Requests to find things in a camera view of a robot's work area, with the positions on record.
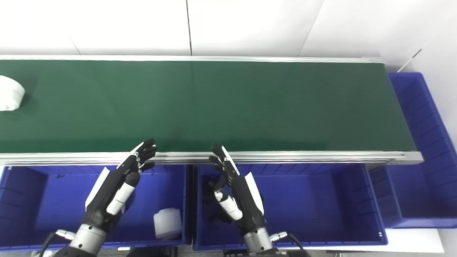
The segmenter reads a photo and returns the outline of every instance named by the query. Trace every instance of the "white plastic container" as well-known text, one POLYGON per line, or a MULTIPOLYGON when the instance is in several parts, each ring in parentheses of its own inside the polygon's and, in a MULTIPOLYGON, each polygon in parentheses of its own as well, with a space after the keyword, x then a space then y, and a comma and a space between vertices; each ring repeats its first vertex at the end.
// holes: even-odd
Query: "white plastic container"
POLYGON ((16 80, 0 75, 0 111, 19 108, 25 92, 16 80))
POLYGON ((154 227, 159 240, 179 239, 182 234, 180 210, 168 208, 154 214, 154 227))

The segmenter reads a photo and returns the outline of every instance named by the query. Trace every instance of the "blue plastic bin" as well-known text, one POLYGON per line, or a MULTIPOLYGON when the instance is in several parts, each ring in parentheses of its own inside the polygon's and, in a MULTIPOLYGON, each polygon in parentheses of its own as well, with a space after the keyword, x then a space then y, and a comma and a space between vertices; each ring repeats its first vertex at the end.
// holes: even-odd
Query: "blue plastic bin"
MULTIPOLYGON (((39 250, 53 230, 76 232, 85 213, 85 200, 102 169, 103 166, 5 169, 0 181, 0 251, 39 250)), ((129 199, 128 210, 104 248, 186 243, 187 177, 185 165, 157 165, 145 171, 129 199), (154 214, 166 208, 181 210, 183 235, 178 240, 155 238, 154 214)), ((49 249, 68 244, 55 238, 49 249)))
POLYGON ((457 155, 420 73, 389 74, 424 162, 370 171, 389 228, 457 227, 457 155))
MULTIPOLYGON (((371 182, 362 164, 244 164, 264 197, 268 231, 288 231, 304 246, 385 245, 387 239, 371 182)), ((220 174, 197 166, 194 250, 245 248, 235 223, 208 218, 219 208, 204 203, 205 185, 220 174)), ((276 246, 295 246, 288 240, 276 246)))

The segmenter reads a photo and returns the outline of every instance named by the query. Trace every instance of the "robotic hand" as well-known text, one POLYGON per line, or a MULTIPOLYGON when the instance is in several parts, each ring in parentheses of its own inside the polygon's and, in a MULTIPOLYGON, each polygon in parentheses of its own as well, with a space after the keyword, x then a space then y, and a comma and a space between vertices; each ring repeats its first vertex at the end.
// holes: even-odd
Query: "robotic hand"
POLYGON ((214 144, 209 157, 214 168, 224 175, 214 187, 214 196, 222 208, 236 221, 241 230, 244 243, 249 253, 259 253, 273 248, 270 235, 266 229, 264 209, 259 189, 252 173, 241 176, 226 149, 214 144), (225 190, 227 185, 233 193, 231 197, 225 190))
POLYGON ((115 170, 108 173, 88 204, 81 226, 70 245, 59 250, 56 257, 97 256, 107 235, 119 222, 122 215, 120 210, 138 184, 140 173, 154 167, 153 161, 146 161, 155 156, 156 150, 154 139, 144 141, 115 170))

